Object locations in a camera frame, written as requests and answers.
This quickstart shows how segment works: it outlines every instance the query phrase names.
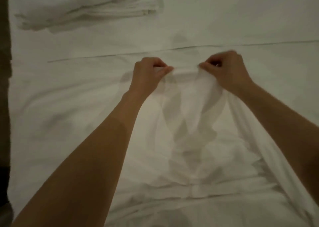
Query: bare skin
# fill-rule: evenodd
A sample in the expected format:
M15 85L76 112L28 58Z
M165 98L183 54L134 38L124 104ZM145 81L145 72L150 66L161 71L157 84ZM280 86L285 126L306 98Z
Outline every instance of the bare skin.
M216 61L221 67L212 65ZM319 127L256 85L235 51L213 55L200 67L249 107L319 204Z
M155 72L154 66L162 69ZM159 58L137 62L129 91L46 180L12 226L104 226L138 112L172 70Z

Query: person's right arm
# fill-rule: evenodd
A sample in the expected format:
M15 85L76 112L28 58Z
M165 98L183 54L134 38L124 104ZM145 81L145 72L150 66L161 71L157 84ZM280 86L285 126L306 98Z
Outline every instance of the person's right arm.
M255 84L235 51L213 55L200 67L249 107L319 204L319 127Z

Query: forearm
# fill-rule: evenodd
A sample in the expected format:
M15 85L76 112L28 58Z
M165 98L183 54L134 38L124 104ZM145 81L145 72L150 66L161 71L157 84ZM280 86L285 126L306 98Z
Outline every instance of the forearm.
M256 84L243 87L237 96L254 113L319 203L319 128Z
M103 226L142 103L126 93L43 184L13 226Z

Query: stack of folded fabric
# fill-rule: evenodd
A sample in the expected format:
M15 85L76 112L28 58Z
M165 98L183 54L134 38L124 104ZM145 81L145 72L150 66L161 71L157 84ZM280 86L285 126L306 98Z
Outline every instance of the stack of folded fabric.
M47 27L81 15L141 16L158 9L157 0L16 0L13 8L23 29Z

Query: white fabric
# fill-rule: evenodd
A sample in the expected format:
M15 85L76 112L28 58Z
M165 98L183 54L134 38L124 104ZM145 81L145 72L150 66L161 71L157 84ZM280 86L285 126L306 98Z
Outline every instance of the white fabric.
M17 23L23 29L41 28L80 15L138 16L157 10L157 0L15 0Z
M319 43L233 48L258 84L319 124ZM134 62L158 56L176 68L140 110L106 224L316 225L318 207L278 147L240 100L197 69L227 49L13 61L8 195L15 215L115 107Z
M16 27L16 3L9 0L12 55L22 61L319 40L319 0L163 0L161 13L83 19L38 32Z

